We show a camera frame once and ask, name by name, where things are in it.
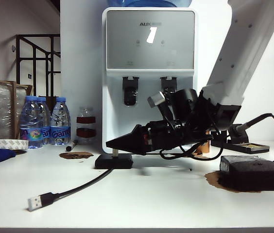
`cardboard box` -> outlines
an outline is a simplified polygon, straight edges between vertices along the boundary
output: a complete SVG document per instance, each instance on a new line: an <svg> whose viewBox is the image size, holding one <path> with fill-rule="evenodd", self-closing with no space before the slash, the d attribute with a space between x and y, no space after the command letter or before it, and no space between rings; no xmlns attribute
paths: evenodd
<svg viewBox="0 0 274 233"><path fill-rule="evenodd" d="M32 85L0 80L0 139L18 139L18 120L26 95L32 95Z"/></svg>

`plastic bottle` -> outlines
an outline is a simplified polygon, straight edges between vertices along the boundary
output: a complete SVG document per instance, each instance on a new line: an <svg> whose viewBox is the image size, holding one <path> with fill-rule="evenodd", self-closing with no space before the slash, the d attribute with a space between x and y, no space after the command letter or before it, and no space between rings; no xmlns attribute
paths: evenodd
<svg viewBox="0 0 274 233"><path fill-rule="evenodd" d="M108 0L109 6L116 7L188 7L192 0Z"/></svg>
<svg viewBox="0 0 274 233"><path fill-rule="evenodd" d="M26 102L19 118L20 139L28 140L28 148L43 146L42 116L36 102L36 96L26 96Z"/></svg>
<svg viewBox="0 0 274 233"><path fill-rule="evenodd" d="M57 97L51 115L51 144L66 145L71 139L71 123L65 97Z"/></svg>
<svg viewBox="0 0 274 233"><path fill-rule="evenodd" d="M46 145L50 143L50 134L51 134L50 110L46 104L46 97L38 97L37 102L40 108L40 114L42 115L42 119L43 119L43 127L42 127L43 144Z"/></svg>
<svg viewBox="0 0 274 233"><path fill-rule="evenodd" d="M77 116L78 144L91 144L96 141L96 117L92 108L80 108Z"/></svg>

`black marker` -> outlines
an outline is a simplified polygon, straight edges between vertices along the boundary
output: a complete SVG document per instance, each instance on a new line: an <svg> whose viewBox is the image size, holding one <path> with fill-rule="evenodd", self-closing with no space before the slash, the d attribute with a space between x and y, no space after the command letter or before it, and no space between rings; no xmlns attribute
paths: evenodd
<svg viewBox="0 0 274 233"><path fill-rule="evenodd" d="M67 146L67 147L66 147L66 151L71 151L71 150L75 147L75 145L77 145L77 144L78 144L78 140L74 140L74 141L71 143L70 146Z"/></svg>

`table surface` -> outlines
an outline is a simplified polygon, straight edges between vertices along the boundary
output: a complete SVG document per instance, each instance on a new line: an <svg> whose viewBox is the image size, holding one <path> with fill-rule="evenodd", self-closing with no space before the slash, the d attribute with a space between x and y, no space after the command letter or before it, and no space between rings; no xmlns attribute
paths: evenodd
<svg viewBox="0 0 274 233"><path fill-rule="evenodd" d="M270 152L259 157L274 160ZM214 156L218 148L211 147ZM220 159L163 160L134 155L133 168L114 170L98 183L33 212L27 199L84 184L104 170L94 169L98 150L88 159L59 157L64 146L28 150L0 163L0 228L242 228L274 227L274 191L236 193L210 185L205 175ZM223 155L239 152L224 150Z"/></svg>

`blue water bottle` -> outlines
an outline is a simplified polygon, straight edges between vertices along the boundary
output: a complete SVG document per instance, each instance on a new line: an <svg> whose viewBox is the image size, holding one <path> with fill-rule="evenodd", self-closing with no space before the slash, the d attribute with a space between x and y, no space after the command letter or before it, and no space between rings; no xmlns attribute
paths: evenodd
<svg viewBox="0 0 274 233"><path fill-rule="evenodd" d="M20 139L28 140L28 148L36 149L43 146L42 116L36 96L26 96L26 102L19 118Z"/></svg>
<svg viewBox="0 0 274 233"><path fill-rule="evenodd" d="M50 134L51 134L50 110L46 104L46 97L38 97L37 102L40 108L40 114L42 115L42 119L43 119L43 127L42 127L43 144L46 145L50 143Z"/></svg>
<svg viewBox="0 0 274 233"><path fill-rule="evenodd" d="M65 97L57 97L51 115L51 144L66 145L71 139L71 123Z"/></svg>

